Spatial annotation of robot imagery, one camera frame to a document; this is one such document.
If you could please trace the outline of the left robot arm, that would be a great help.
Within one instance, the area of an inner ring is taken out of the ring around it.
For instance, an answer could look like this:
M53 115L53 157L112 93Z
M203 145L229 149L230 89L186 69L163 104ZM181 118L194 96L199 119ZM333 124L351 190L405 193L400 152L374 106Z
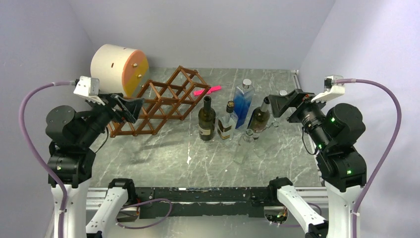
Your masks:
M46 118L46 134L51 139L47 166L48 182L54 198L56 238L105 238L122 206L137 200L134 182L127 178L111 181L107 198L90 222L86 220L87 197L96 153L91 145L111 122L135 122L143 98L126 99L122 94L101 94L89 102L88 111L59 106Z

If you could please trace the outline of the dark green wine bottle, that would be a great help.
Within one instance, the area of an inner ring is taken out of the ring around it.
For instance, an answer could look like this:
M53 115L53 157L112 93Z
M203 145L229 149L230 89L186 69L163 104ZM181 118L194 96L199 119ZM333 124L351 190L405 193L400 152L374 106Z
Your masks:
M205 96L203 98L203 107L198 113L199 119L199 135L203 141L210 141L214 137L215 130L215 110L211 107L211 97Z

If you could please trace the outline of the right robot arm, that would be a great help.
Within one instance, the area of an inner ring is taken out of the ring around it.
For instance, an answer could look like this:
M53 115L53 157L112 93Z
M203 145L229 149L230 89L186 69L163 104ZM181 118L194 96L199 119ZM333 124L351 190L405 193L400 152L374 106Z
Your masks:
M356 202L367 183L367 165L354 148L366 127L357 107L340 103L326 114L324 102L313 93L296 89L291 93L269 95L275 118L289 108L290 123L300 123L316 146L316 161L328 196L328 217L318 214L297 192L288 178L269 182L267 199L286 207L308 238L354 238L358 223Z

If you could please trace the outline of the clear slim glass bottle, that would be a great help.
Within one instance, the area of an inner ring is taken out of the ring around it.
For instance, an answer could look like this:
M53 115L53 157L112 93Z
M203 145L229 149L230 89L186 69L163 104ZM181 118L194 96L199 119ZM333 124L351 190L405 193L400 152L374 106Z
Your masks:
M242 164L246 158L248 158L250 151L254 145L254 131L252 129L246 129L246 131L239 138L233 161L238 164Z

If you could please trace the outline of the clear square liquor bottle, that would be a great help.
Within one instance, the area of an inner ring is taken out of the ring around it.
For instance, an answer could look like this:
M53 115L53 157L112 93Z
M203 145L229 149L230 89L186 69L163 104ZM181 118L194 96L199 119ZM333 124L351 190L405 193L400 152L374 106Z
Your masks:
M218 116L217 133L222 140L232 139L238 116L234 111L234 102L228 101L224 111Z

